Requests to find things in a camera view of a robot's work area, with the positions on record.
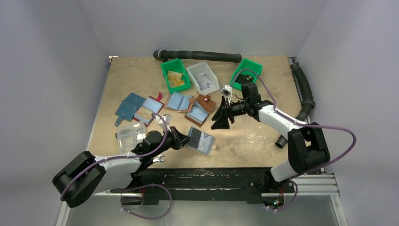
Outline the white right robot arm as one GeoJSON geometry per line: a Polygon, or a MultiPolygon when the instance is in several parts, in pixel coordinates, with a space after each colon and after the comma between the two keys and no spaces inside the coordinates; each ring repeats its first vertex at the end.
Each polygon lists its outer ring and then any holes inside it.
{"type": "Polygon", "coordinates": [[[279,132],[287,140],[288,158],[266,171],[264,185],[271,192],[282,187],[283,181],[322,166],[330,160],[325,137],[318,124],[307,124],[280,112],[271,101],[262,100],[253,82],[241,88],[243,99],[230,103],[229,86],[222,89],[222,101],[212,117],[211,129],[229,129],[234,118],[248,115],[279,132]]]}

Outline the white translucent plastic bin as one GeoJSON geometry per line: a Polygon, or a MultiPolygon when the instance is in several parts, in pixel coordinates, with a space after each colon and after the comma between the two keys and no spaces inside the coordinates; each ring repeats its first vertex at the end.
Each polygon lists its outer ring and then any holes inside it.
{"type": "Polygon", "coordinates": [[[219,91],[218,78],[205,61],[188,66],[186,70],[197,93],[206,96],[219,91]]]}

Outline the blue card holder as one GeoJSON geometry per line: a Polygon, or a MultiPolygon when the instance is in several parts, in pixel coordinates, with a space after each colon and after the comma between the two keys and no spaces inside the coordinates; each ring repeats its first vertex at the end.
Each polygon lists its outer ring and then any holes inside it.
{"type": "Polygon", "coordinates": [[[146,98],[130,93],[126,98],[123,99],[119,105],[115,115],[118,117],[115,122],[115,127],[118,127],[122,120],[131,121],[136,111],[143,105],[146,98]]]}

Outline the red open card holder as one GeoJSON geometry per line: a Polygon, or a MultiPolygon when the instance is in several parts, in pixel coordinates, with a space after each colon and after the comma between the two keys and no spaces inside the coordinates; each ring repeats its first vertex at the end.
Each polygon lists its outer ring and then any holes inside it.
{"type": "Polygon", "coordinates": [[[144,103],[135,112],[133,119],[142,122],[146,127],[150,125],[154,117],[153,113],[159,113],[164,107],[164,103],[161,102],[162,93],[158,92],[156,98],[149,96],[146,98],[144,103]]]}

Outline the cream card holder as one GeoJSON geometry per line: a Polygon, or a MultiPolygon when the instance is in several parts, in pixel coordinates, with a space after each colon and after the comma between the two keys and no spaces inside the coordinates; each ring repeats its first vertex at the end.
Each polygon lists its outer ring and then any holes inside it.
{"type": "Polygon", "coordinates": [[[191,141],[187,144],[188,148],[205,156],[209,156],[211,154],[213,145],[215,144],[214,136],[205,133],[193,126],[190,127],[188,136],[192,138],[191,141]]]}

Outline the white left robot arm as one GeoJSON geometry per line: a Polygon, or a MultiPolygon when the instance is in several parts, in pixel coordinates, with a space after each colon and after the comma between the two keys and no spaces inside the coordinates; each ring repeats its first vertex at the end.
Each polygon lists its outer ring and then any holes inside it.
{"type": "Polygon", "coordinates": [[[154,158],[169,149],[179,150],[192,138],[172,126],[164,133],[152,130],[130,152],[98,156],[90,151],[78,154],[52,179],[61,201],[69,207],[78,207],[90,196],[113,189],[136,192],[140,188],[139,173],[154,163],[154,158]]]}

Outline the aluminium frame rail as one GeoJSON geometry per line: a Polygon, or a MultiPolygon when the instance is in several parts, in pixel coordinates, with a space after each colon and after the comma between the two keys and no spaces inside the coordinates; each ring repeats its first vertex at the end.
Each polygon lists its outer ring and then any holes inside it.
{"type": "MultiPolygon", "coordinates": [[[[304,112],[295,117],[296,121],[303,121],[304,112]]],[[[312,173],[333,161],[309,170],[312,173]]],[[[293,179],[306,174],[296,175],[277,184],[264,183],[265,173],[272,167],[250,168],[209,168],[209,169],[147,169],[133,175],[133,181],[124,189],[113,189],[111,192],[133,192],[144,190],[145,204],[156,204],[160,199],[160,189],[163,189],[170,200],[194,201],[231,201],[233,194],[237,194],[238,201],[248,203],[262,203],[262,193],[277,193],[284,185],[293,179]]]]}

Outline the small green plastic bin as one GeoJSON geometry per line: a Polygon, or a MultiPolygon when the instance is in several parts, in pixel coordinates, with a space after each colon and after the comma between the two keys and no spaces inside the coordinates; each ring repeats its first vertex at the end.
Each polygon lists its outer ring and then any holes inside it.
{"type": "Polygon", "coordinates": [[[238,77],[239,74],[250,74],[253,77],[256,77],[254,79],[254,82],[257,80],[257,76],[254,74],[256,73],[257,75],[260,75],[263,70],[263,66],[259,63],[256,63],[254,61],[251,61],[249,59],[244,58],[237,69],[234,71],[233,76],[230,81],[230,85],[239,91],[241,91],[241,85],[236,83],[235,80],[238,77]]]}

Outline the printed card in holder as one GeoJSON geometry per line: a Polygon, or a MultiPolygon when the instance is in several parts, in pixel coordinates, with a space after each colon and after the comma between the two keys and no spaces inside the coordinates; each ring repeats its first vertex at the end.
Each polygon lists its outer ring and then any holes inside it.
{"type": "Polygon", "coordinates": [[[203,153],[208,153],[212,148],[213,142],[214,137],[212,135],[202,132],[198,149],[203,153]]]}

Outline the gold card upper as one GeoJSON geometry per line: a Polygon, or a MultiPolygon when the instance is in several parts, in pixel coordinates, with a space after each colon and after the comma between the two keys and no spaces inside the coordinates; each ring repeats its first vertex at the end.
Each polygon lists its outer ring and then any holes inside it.
{"type": "Polygon", "coordinates": [[[181,80],[182,76],[183,76],[182,73],[178,73],[178,72],[174,72],[174,71],[168,71],[168,73],[167,73],[168,79],[177,78],[177,79],[181,80]]]}

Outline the pink open card holder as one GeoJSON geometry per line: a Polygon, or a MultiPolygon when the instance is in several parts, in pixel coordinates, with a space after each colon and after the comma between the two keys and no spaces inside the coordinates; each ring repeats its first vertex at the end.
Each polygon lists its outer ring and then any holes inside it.
{"type": "Polygon", "coordinates": [[[185,96],[178,92],[174,92],[168,97],[165,108],[175,112],[189,112],[194,106],[194,101],[195,99],[193,96],[185,96]]]}

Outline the silver wrench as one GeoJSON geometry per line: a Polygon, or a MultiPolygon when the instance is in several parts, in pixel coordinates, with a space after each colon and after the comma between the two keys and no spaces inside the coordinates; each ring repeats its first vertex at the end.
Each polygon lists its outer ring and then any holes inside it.
{"type": "Polygon", "coordinates": [[[152,160],[152,162],[153,162],[153,163],[164,162],[164,161],[165,161],[165,160],[164,160],[164,157],[165,157],[165,155],[160,154],[160,155],[158,155],[156,158],[154,158],[154,159],[152,160]]]}

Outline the clear plastic box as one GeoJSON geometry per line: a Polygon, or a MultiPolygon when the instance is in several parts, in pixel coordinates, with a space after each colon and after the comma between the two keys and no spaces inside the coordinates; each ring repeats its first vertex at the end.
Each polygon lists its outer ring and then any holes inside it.
{"type": "Polygon", "coordinates": [[[117,144],[121,153],[128,153],[146,137],[146,127],[143,122],[131,123],[118,127],[115,133],[117,144]]]}

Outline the brown open card holder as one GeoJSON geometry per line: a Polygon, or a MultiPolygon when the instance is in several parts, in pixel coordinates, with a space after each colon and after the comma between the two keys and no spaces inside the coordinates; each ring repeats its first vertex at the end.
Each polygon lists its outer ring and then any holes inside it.
{"type": "Polygon", "coordinates": [[[215,108],[216,102],[211,99],[210,95],[198,94],[194,99],[191,110],[185,114],[185,119],[191,121],[195,125],[202,127],[206,119],[210,116],[215,108]]]}

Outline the large green plastic bin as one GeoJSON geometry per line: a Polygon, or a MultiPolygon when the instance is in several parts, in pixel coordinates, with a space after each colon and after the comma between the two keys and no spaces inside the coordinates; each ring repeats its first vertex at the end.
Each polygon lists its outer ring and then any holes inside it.
{"type": "Polygon", "coordinates": [[[191,88],[189,75],[180,59],[160,64],[170,94],[191,88]]]}

